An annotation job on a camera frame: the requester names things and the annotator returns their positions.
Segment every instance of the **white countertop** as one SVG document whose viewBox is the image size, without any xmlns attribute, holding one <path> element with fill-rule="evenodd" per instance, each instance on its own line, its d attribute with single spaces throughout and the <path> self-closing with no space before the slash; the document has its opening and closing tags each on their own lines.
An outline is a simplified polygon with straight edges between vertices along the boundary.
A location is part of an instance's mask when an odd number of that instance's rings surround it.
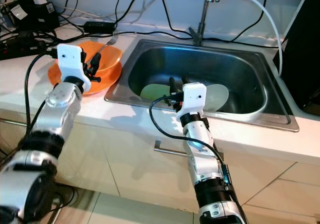
<svg viewBox="0 0 320 224">
<path fill-rule="evenodd" d="M 68 28 L 62 28 L 57 33 L 58 35 L 63 34 L 65 39 L 75 35 L 75 31 Z M 121 59 L 122 64 L 129 57 L 137 38 L 141 39 L 142 37 L 122 35 L 114 45 L 124 53 Z M 144 36 L 143 38 L 177 42 L 176 39 L 170 37 Z M 93 41 L 102 43 L 106 43 L 109 39 L 91 38 Z M 86 40 L 82 39 L 73 43 L 78 44 L 84 41 Z M 215 42 L 206 42 L 204 45 L 261 52 L 265 55 L 272 71 L 276 73 L 272 62 L 274 54 L 272 49 Z M 34 56 L 28 56 L 0 61 L 0 117 L 5 110 L 25 113 L 24 79 L 26 70 L 33 58 Z M 53 60 L 49 56 L 44 56 L 34 65 L 31 71 L 29 77 L 31 114 L 36 113 L 46 95 L 53 88 L 48 80 L 48 69 L 52 63 Z M 164 137 L 153 126 L 146 107 L 107 102 L 104 100 L 105 93 L 106 91 L 102 91 L 84 97 L 81 111 L 75 121 L 93 126 L 147 133 L 156 136 L 155 138 Z M 153 112 L 154 118 L 165 131 L 175 135 L 182 134 L 181 125 L 175 120 L 174 112 L 156 109 Z M 320 165 L 320 121 L 298 116 L 295 118 L 300 128 L 299 132 L 276 130 L 214 118 L 209 118 L 209 124 L 217 146 L 222 149 Z"/>
</svg>

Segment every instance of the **faucet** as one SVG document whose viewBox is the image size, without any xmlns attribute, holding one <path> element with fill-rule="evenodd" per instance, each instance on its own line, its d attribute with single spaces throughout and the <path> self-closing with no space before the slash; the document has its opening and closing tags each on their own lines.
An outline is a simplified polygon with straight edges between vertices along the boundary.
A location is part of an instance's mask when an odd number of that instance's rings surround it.
<svg viewBox="0 0 320 224">
<path fill-rule="evenodd" d="M 204 37 L 204 32 L 205 32 L 205 27 L 206 27 L 207 11 L 208 11 L 208 7 L 209 7 L 209 3 L 213 3 L 213 2 L 218 3 L 218 2 L 220 2 L 220 0 L 204 0 L 201 21 L 199 22 L 197 32 L 195 32 L 191 27 L 189 27 L 190 34 L 193 38 L 193 44 L 196 46 L 202 46 L 202 44 L 203 44 L 203 37 Z"/>
</svg>

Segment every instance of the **cabinet handle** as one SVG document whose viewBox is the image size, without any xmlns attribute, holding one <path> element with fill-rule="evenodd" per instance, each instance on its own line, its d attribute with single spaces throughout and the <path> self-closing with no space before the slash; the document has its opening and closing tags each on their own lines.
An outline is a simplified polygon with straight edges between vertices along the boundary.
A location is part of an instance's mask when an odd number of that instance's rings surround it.
<svg viewBox="0 0 320 224">
<path fill-rule="evenodd" d="M 177 150 L 170 150 L 170 149 L 165 149 L 160 147 L 161 141 L 156 140 L 154 143 L 154 151 L 156 152 L 161 152 L 161 153 L 168 153 L 168 154 L 173 154 L 173 155 L 178 155 L 182 157 L 187 157 L 187 153 L 182 152 L 182 151 L 177 151 Z"/>
<path fill-rule="evenodd" d="M 18 125 L 18 126 L 22 126 L 22 127 L 26 127 L 27 126 L 27 124 L 24 123 L 24 122 L 4 119 L 4 118 L 0 118 L 0 122 L 1 123 L 8 123 L 8 124 L 13 124 L 13 125 Z"/>
</svg>

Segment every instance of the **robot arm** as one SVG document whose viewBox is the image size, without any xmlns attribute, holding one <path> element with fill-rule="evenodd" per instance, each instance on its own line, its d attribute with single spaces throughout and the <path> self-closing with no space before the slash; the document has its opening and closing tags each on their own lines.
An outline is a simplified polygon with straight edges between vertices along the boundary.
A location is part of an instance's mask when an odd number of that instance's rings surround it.
<svg viewBox="0 0 320 224">
<path fill-rule="evenodd" d="M 169 106 L 173 104 L 176 119 L 183 127 L 184 138 L 177 139 L 185 140 L 183 147 L 188 155 L 188 169 L 199 204 L 200 223 L 248 224 L 231 183 L 228 166 L 216 149 L 208 120 L 202 118 L 207 88 L 200 83 L 187 83 L 183 86 L 183 93 L 177 93 L 172 77 L 169 83 Z"/>
<path fill-rule="evenodd" d="M 80 47 L 60 44 L 57 57 L 62 82 L 46 97 L 30 134 L 0 172 L 1 223 L 38 221 L 50 211 L 59 155 L 81 109 L 82 93 L 97 78 L 85 75 Z"/>
</svg>

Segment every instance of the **cabinet door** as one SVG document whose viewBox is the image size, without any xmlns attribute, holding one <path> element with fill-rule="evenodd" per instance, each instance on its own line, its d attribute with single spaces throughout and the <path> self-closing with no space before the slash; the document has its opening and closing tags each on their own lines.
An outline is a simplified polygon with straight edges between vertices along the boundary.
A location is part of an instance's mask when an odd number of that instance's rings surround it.
<svg viewBox="0 0 320 224">
<path fill-rule="evenodd" d="M 240 205 L 279 177 L 294 162 L 248 153 L 224 150 Z"/>
<path fill-rule="evenodd" d="M 198 212 L 187 157 L 154 151 L 155 137 L 112 130 L 106 152 L 120 195 L 125 198 Z M 183 152 L 179 140 L 163 139 L 161 147 Z M 225 151 L 240 201 L 245 203 L 271 183 L 291 161 Z"/>
<path fill-rule="evenodd" d="M 120 196 L 174 209 L 197 212 L 187 158 L 154 151 L 156 138 L 110 130 L 106 154 Z M 181 141 L 162 140 L 162 148 L 182 151 Z"/>
<path fill-rule="evenodd" d="M 57 181 L 118 196 L 106 145 L 104 128 L 75 123 L 58 160 Z"/>
<path fill-rule="evenodd" d="M 25 133 L 26 127 L 22 123 L 7 123 L 0 119 L 0 148 L 8 154 L 17 147 Z"/>
<path fill-rule="evenodd" d="M 320 186 L 278 179 L 247 204 L 299 215 L 320 217 Z"/>
<path fill-rule="evenodd" d="M 309 165 L 304 163 L 296 163 L 287 170 L 281 179 L 301 182 L 306 184 L 317 185 L 320 187 L 320 165 Z"/>
</svg>

